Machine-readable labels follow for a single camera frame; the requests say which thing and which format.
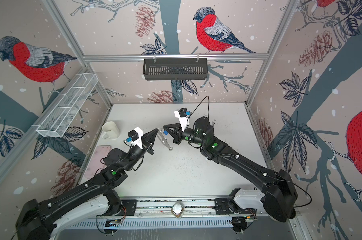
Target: white tabletop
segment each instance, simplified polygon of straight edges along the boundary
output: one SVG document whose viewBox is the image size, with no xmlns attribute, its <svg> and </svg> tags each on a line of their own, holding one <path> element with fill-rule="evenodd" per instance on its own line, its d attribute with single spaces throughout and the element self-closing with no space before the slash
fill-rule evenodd
<svg viewBox="0 0 362 240">
<path fill-rule="evenodd" d="M 146 133 L 155 127 L 177 123 L 175 110 L 187 108 L 193 111 L 197 105 L 115 104 L 108 121 L 116 123 L 121 136 L 117 140 L 100 138 L 97 146 L 110 145 L 111 149 L 120 148 L 127 152 L 129 147 L 123 140 L 128 137 L 129 131 L 140 127 Z M 206 114 L 207 104 L 202 103 L 192 115 L 190 126 Z M 266 167 L 243 103 L 211 103 L 209 119 L 216 137 L 243 156 Z M 169 151 L 156 137 L 154 155 L 146 153 L 139 170 L 127 172 L 128 178 L 116 188 L 119 196 L 219 196 L 230 194 L 236 187 L 253 189 L 251 182 L 227 167 L 206 160 L 199 149 L 192 148 L 186 141 L 177 145 L 169 134 L 166 138 L 173 150 Z"/>
</svg>

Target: black basket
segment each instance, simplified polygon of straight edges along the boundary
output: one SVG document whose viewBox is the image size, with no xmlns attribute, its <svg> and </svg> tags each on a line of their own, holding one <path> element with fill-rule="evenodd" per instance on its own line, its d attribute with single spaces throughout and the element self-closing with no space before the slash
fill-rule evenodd
<svg viewBox="0 0 362 240">
<path fill-rule="evenodd" d="M 143 74 L 151 80 L 205 80 L 207 78 L 207 59 L 168 58 L 144 60 Z"/>
</svg>

